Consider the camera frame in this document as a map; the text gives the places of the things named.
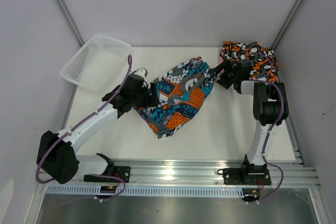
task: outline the white plastic basket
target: white plastic basket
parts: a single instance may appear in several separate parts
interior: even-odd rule
[[[124,41],[94,35],[62,67],[59,74],[78,86],[100,91],[130,50],[131,45]]]

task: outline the white wall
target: white wall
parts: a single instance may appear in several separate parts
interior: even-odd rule
[[[15,224],[34,193],[40,137],[58,130],[65,115],[73,86],[58,71],[78,44],[54,0],[0,0],[0,6],[0,190],[14,180],[3,223]]]
[[[97,33],[135,46],[271,46],[295,0],[65,0],[84,38]]]
[[[306,0],[276,54],[300,147],[336,219],[335,42],[336,0]]]

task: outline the crumpled fabric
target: crumpled fabric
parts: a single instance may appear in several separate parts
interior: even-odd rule
[[[187,60],[153,81],[158,106],[135,110],[158,138],[172,136],[198,113],[214,81],[215,75],[201,57]]]
[[[278,62],[271,48],[265,48],[258,42],[251,44],[234,43],[230,41],[223,42],[223,47],[219,53],[220,62],[230,60],[233,65],[241,60],[249,60],[251,64],[250,80],[263,77],[267,81],[278,81]]]

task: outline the clothing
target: clothing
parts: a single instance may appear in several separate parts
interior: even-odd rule
[[[241,60],[249,60],[252,68],[250,80],[270,74],[265,77],[267,81],[278,81],[278,62],[274,57],[273,49],[265,48],[258,42],[243,44],[225,41],[219,53],[219,58],[220,61],[230,60],[232,64],[236,64]],[[274,70],[272,71],[271,63],[268,59],[274,65]]]
[[[157,107],[135,109],[158,138],[171,136],[197,114],[214,81],[201,57],[187,60],[153,81],[160,101]]]

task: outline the white table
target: white table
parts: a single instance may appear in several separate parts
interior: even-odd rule
[[[201,56],[210,67],[218,64],[218,48],[132,48],[133,70],[147,68],[148,80],[167,72],[177,64]],[[104,93],[97,94],[78,88],[68,125],[73,125],[121,83],[127,62],[114,74]],[[195,161],[241,161],[249,150],[255,119],[253,98],[226,90],[215,84],[195,118],[173,136],[158,139],[145,121],[134,111],[124,114],[88,141],[78,154],[103,153],[108,157],[127,159],[170,159]],[[271,162],[294,162],[295,156],[283,123],[271,145]]]

